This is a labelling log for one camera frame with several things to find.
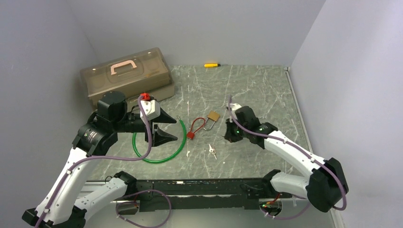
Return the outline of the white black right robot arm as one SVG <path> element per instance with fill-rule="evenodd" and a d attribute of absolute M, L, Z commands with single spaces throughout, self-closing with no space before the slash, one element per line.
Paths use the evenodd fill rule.
<path fill-rule="evenodd" d="M 248 139 L 264 150 L 273 152 L 296 168 L 301 175 L 272 170 L 261 181 L 267 197 L 289 193 L 307 199 L 321 212 L 345 210 L 348 184 L 341 163 L 315 155 L 286 137 L 276 126 L 261 123 L 249 106 L 229 103 L 225 140 L 235 143 Z"/>

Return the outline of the brass padlock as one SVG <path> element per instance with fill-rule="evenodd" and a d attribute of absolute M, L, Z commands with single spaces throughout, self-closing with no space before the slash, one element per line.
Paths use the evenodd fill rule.
<path fill-rule="evenodd" d="M 210 111 L 207 116 L 206 116 L 206 122 L 204 124 L 203 129 L 205 131 L 209 131 L 213 128 L 213 126 L 215 125 L 215 123 L 219 120 L 220 118 L 220 114 L 216 111 Z"/>

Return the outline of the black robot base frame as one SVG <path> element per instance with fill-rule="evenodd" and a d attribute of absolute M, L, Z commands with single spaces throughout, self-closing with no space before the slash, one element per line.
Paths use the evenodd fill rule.
<path fill-rule="evenodd" d="M 259 209 L 291 198 L 268 190 L 262 178 L 138 180 L 119 200 L 137 202 L 141 212 L 165 209 Z"/>

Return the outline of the green cable lock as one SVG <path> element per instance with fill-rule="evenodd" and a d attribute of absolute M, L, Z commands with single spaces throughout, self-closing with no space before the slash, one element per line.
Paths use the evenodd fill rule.
<path fill-rule="evenodd" d="M 144 159 L 142 159 L 142 161 L 144 161 L 146 163 L 150 163 L 150 164 L 165 163 L 165 162 L 168 162 L 168 161 L 174 159 L 184 149 L 184 146 L 185 146 L 186 141 L 187 141 L 186 126 L 185 126 L 183 120 L 179 116 L 177 116 L 177 119 L 178 119 L 179 123 L 181 124 L 182 131 L 183 131 L 183 139 L 182 139 L 182 142 L 181 142 L 181 145 L 179 146 L 179 148 L 172 155 L 170 155 L 170 156 L 168 156 L 166 158 L 159 159 L 159 160 L 150 160 L 148 158 L 144 158 Z M 132 135 L 132 148 L 133 148 L 135 154 L 138 157 L 141 157 L 142 155 L 139 153 L 139 151 L 138 151 L 138 149 L 136 147 L 136 135 L 137 135 L 137 133 L 133 133 L 133 135 Z"/>

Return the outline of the red cable padlock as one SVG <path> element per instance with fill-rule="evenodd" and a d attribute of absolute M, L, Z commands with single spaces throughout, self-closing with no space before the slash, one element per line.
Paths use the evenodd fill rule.
<path fill-rule="evenodd" d="M 206 124 L 206 119 L 203 117 L 197 117 L 196 119 L 193 120 L 191 127 L 189 131 L 186 134 L 186 138 L 189 140 L 193 140 L 195 137 L 195 134 L 201 130 Z"/>

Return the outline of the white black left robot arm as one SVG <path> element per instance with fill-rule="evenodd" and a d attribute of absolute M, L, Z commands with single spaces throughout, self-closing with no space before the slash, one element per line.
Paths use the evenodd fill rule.
<path fill-rule="evenodd" d="M 138 114 L 127 110 L 122 92 L 111 91 L 102 96 L 97 110 L 79 128 L 67 162 L 49 193 L 38 206 L 23 213 L 25 222 L 36 228 L 82 228 L 113 200 L 146 197 L 149 190 L 125 171 L 116 173 L 90 194 L 78 196 L 99 162 L 110 159 L 107 153 L 119 133 L 144 133 L 149 147 L 176 140 L 158 127 L 159 123 L 174 124 L 176 120 L 148 94 L 139 96 L 137 101 Z"/>

